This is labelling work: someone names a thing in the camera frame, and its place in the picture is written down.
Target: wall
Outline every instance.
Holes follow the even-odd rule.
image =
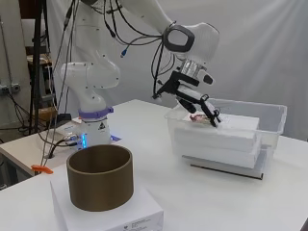
[[[51,49],[56,56],[61,38],[64,12],[69,1],[48,0]],[[285,135],[308,138],[308,1],[306,0],[161,0],[167,14],[179,24],[204,21],[220,31],[217,54],[209,63],[214,86],[203,85],[200,91],[212,97],[288,106]],[[153,33],[129,13],[128,19],[140,30]],[[118,20],[119,31],[126,39],[135,35]],[[119,57],[123,47],[111,42],[105,31],[109,58],[121,69],[117,88],[104,90],[110,105],[138,98],[151,100],[150,63],[155,45],[132,47],[126,57]],[[75,52],[74,61],[82,61]],[[62,82],[56,75],[56,89]],[[78,102],[71,94],[68,111],[77,116]],[[174,98],[164,96],[163,105],[172,107]]]
[[[9,62],[11,65],[13,82],[18,83],[21,86],[21,92],[16,94],[14,98],[25,109],[29,109],[30,77],[21,29],[18,0],[1,0],[0,14],[2,21],[4,22],[4,34],[9,52]],[[0,81],[2,85],[8,85],[10,83],[1,34]],[[0,126],[17,121],[13,103],[11,99],[6,96],[0,96],[0,111]]]

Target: brown cylinder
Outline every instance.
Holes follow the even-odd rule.
[[[70,199],[79,209],[112,210],[133,195],[133,157],[124,147],[92,146],[71,155],[66,165]]]

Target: white table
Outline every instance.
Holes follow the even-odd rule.
[[[134,100],[109,116],[112,133],[123,138],[118,144],[134,155],[140,182],[165,210],[164,231],[300,230],[308,217],[308,143],[281,137],[263,181],[189,167],[171,153],[167,111]],[[24,140],[17,142],[26,155],[34,144]],[[64,162],[68,152],[48,165]],[[47,175],[0,192],[0,230],[58,230]]]

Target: clear plastic bin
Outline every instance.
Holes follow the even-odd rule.
[[[222,115],[259,118],[258,127],[256,129],[217,128],[216,134],[209,135],[204,132],[209,129],[209,125],[184,120],[188,112],[178,105],[166,114],[174,154],[185,157],[189,164],[194,166],[262,178],[277,146],[278,138],[283,133],[287,107],[213,98],[209,99],[209,102],[218,108]],[[228,134],[236,134],[236,136],[230,140]],[[223,148],[221,150],[225,155],[233,155],[229,159],[230,162],[203,158],[203,154],[206,157],[215,156],[217,152],[215,148],[218,145],[216,142],[220,148]],[[246,153],[245,151],[252,145],[250,143],[256,142],[259,142],[258,155],[240,155]]]

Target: white foam block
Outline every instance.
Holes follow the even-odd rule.
[[[185,143],[177,143],[174,147],[174,151],[180,156],[195,157],[237,167],[254,168],[260,153],[260,147],[261,139],[258,138],[250,152],[209,147],[205,145],[187,146]]]
[[[183,120],[190,121],[190,123],[175,128],[175,142],[251,152],[256,142],[259,118],[224,114],[220,117],[222,122],[218,128],[215,128],[212,125],[192,122],[190,114],[186,115]]]
[[[61,231],[162,231],[164,212],[145,188],[136,184],[132,198],[106,212],[87,212],[69,197],[66,166],[51,176],[54,211]]]

